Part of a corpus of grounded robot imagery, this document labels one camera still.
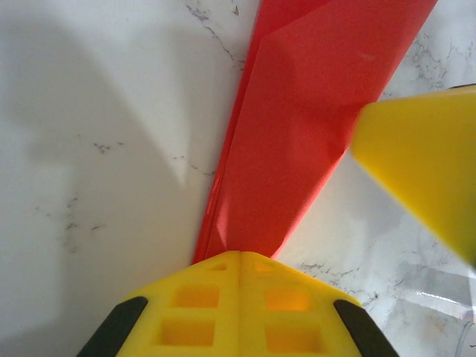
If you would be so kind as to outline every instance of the square hole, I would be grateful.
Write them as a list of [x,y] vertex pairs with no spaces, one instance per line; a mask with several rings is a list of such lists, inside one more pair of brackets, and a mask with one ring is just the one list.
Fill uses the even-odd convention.
[[212,346],[215,321],[166,318],[162,321],[159,344],[168,346]]
[[316,326],[269,324],[265,326],[266,347],[273,353],[325,353],[326,347]]
[[178,288],[173,307],[208,308],[218,307],[219,287],[215,285],[190,284]]
[[297,286],[273,286],[265,290],[268,310],[308,311],[312,300],[308,291]]

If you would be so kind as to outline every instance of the yellow plastic piece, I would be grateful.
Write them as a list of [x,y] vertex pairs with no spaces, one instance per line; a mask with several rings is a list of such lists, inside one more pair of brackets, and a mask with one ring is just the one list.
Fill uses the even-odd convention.
[[332,303],[358,301],[280,263],[229,251],[146,286],[118,357],[360,357]]
[[351,151],[410,212],[476,264],[476,86],[366,106]]

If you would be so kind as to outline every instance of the white marble surface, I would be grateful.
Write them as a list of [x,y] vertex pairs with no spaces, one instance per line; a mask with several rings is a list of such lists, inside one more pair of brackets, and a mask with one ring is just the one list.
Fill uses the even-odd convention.
[[[73,356],[190,262],[258,0],[4,0],[0,356]],[[440,0],[383,97],[476,82]],[[453,356],[472,273],[346,156],[279,260],[359,298],[402,356]]]

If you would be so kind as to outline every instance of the black rubber grip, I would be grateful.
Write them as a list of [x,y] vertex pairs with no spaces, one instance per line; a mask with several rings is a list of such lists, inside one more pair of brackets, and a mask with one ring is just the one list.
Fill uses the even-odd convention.
[[84,345],[77,357],[115,357],[147,305],[143,296],[117,305]]
[[476,83],[462,84],[461,86],[454,86],[448,89],[464,88],[464,87],[471,87],[471,86],[476,86]]
[[334,307],[362,357],[399,356],[364,309],[345,300],[334,301]]

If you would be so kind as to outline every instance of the red paper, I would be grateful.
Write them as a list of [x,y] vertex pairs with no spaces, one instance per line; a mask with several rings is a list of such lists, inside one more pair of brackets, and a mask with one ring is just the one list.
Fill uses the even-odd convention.
[[272,257],[436,0],[262,0],[193,262]]

